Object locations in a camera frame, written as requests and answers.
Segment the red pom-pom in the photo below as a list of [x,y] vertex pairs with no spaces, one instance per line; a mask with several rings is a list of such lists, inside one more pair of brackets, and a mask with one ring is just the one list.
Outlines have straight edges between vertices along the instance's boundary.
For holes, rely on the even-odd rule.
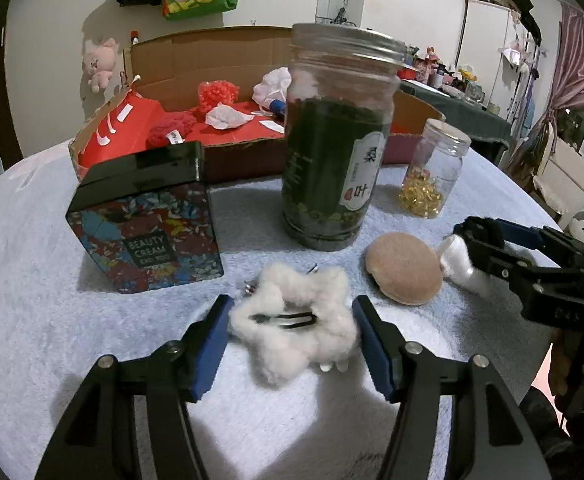
[[198,109],[206,114],[219,104],[231,105],[239,96],[239,87],[229,81],[211,81],[198,85]]
[[169,140],[162,132],[151,133],[146,140],[146,148],[151,150],[152,148],[162,148],[163,146],[168,146]]
[[169,142],[167,135],[174,130],[178,131],[181,139],[185,140],[196,123],[196,118],[189,112],[166,112],[150,128],[146,148],[150,150],[151,148],[168,146],[171,142]]

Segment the dark green tablecloth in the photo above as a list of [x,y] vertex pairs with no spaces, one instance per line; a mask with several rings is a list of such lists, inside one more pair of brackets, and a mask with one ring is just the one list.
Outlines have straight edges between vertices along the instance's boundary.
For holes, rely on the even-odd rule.
[[472,141],[498,142],[505,148],[509,147],[512,125],[498,115],[469,105],[460,99],[425,90],[409,81],[401,82],[401,90],[431,104],[445,115],[447,123],[468,134]]

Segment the round makeup sponge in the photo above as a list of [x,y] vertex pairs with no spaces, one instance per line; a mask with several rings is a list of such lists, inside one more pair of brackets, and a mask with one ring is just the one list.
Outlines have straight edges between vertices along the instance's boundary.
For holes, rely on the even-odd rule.
[[365,267],[383,294],[407,305],[427,303],[443,283],[436,253],[407,233],[376,238],[367,248]]

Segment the gold capsule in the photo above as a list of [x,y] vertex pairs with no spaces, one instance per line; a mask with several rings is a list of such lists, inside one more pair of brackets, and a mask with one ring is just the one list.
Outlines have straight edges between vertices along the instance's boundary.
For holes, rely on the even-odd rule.
[[427,170],[409,168],[399,194],[400,204],[414,215],[422,218],[438,216],[443,204],[443,195],[437,189],[435,178]]

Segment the glass jar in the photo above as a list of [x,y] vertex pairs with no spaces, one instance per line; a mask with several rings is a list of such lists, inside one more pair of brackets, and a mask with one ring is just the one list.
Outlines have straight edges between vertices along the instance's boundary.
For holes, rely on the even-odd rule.
[[436,218],[454,189],[470,142],[470,137],[443,121],[425,121],[423,138],[403,179],[401,205],[416,216]]
[[283,218],[307,247],[356,239],[394,113],[401,45],[383,34],[318,23],[293,27]]

